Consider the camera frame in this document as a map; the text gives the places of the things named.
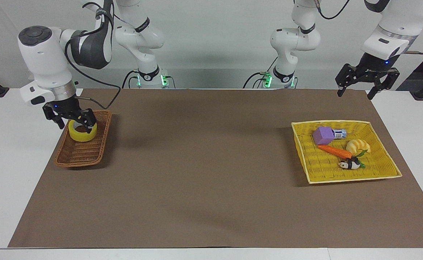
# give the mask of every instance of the croissant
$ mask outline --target croissant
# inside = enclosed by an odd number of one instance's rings
[[[346,150],[355,155],[358,153],[358,150],[367,150],[370,153],[371,147],[364,140],[353,139],[348,142]]]

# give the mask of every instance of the yellow tape roll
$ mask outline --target yellow tape roll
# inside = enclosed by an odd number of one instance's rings
[[[81,126],[82,124],[76,122],[75,120],[70,120],[68,122],[68,133],[70,137],[77,141],[77,142],[88,142],[96,137],[97,134],[97,123],[94,124],[93,128],[91,129],[90,133],[81,133],[76,130],[77,127]]]

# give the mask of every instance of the small can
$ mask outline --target small can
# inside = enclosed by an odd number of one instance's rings
[[[332,129],[335,139],[345,139],[347,138],[347,131],[345,129]]]

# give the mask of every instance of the yellow wicker basket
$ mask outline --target yellow wicker basket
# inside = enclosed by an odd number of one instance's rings
[[[292,123],[291,125],[300,161],[310,184],[390,179],[402,176],[370,122],[323,120]],[[345,149],[348,141],[352,139],[362,139],[369,143],[371,152],[360,157],[360,161],[366,167],[356,170],[342,169],[338,166],[340,158],[317,148],[312,134],[320,126],[346,129],[347,138],[332,141],[329,144],[332,147]]]

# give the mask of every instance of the basket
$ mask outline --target basket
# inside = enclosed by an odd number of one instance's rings
[[[370,122],[324,120],[292,123],[291,125],[294,130],[297,152],[310,184],[390,179],[402,176]],[[312,134],[321,126],[346,129],[347,138],[333,140],[329,144],[332,147],[345,149],[347,143],[352,139],[362,139],[369,143],[371,152],[359,158],[366,167],[356,170],[342,169],[338,166],[340,158],[319,149],[314,143]]]
[[[95,110],[94,115],[98,124],[96,137],[88,142],[77,142],[68,133],[68,124],[64,130],[64,137],[57,151],[54,163],[59,167],[82,167],[101,162],[106,147],[112,112]]]

